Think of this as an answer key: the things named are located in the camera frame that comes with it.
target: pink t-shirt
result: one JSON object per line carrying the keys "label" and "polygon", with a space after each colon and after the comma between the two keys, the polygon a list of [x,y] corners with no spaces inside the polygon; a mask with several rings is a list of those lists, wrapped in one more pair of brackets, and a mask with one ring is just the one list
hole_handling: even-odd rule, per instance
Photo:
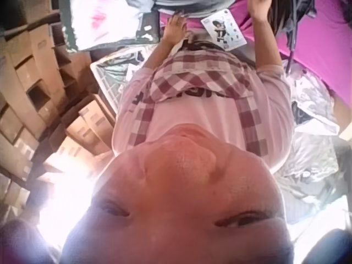
{"label": "pink t-shirt", "polygon": [[[135,120],[127,111],[151,77],[153,70],[142,68],[133,77],[122,99],[122,110],[114,129],[112,146],[116,155],[125,151]],[[251,86],[265,127],[268,156],[264,158],[271,172],[287,159],[293,132],[290,87],[279,66],[265,66],[250,72]],[[239,114],[232,98],[219,97],[203,89],[183,92],[176,98],[156,104],[147,140],[157,140],[178,124],[197,124],[227,143],[246,150]]]}

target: hand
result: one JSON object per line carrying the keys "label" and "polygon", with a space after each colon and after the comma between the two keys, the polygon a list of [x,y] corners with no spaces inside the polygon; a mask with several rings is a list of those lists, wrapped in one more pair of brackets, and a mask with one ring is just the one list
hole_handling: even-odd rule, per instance
{"label": "hand", "polygon": [[185,38],[186,33],[186,18],[181,17],[180,14],[173,15],[165,27],[163,41],[175,46]]}
{"label": "hand", "polygon": [[272,0],[248,0],[248,11],[254,20],[268,21]]}

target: nose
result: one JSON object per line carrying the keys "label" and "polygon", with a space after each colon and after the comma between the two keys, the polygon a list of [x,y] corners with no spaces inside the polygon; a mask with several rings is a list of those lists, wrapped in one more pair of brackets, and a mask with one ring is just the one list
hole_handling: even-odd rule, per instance
{"label": "nose", "polygon": [[192,135],[173,135],[148,147],[144,157],[149,180],[206,183],[216,168],[216,156],[198,145]]}

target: pink cloth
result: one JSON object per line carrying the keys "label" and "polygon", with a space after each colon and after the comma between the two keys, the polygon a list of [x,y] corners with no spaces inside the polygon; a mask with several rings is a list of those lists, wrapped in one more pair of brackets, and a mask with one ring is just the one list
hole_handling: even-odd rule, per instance
{"label": "pink cloth", "polygon": [[[117,120],[112,146],[115,154],[125,151],[138,111],[127,111],[135,96],[146,85],[153,74],[150,69],[139,70],[129,83],[124,95],[122,112]],[[286,160],[293,131],[293,115],[290,89],[283,79],[283,70],[278,66],[267,66],[250,72],[251,87],[264,126],[269,155],[264,159],[272,172]],[[242,127],[235,101],[215,94],[207,97],[190,96],[172,98],[157,103],[147,133],[147,141],[157,140],[170,128],[178,124],[197,124],[224,142],[246,150]]]}
{"label": "pink cloth", "polygon": [[[294,59],[317,74],[346,103],[352,105],[351,76],[351,29],[344,21],[338,0],[316,0],[317,17],[303,18],[299,24]],[[251,20],[244,24],[248,15],[247,1],[237,0],[230,8],[243,35],[253,40]],[[170,16],[161,13],[165,23]],[[203,28],[201,19],[188,19],[188,28]],[[289,55],[287,38],[278,38],[280,52]]]}

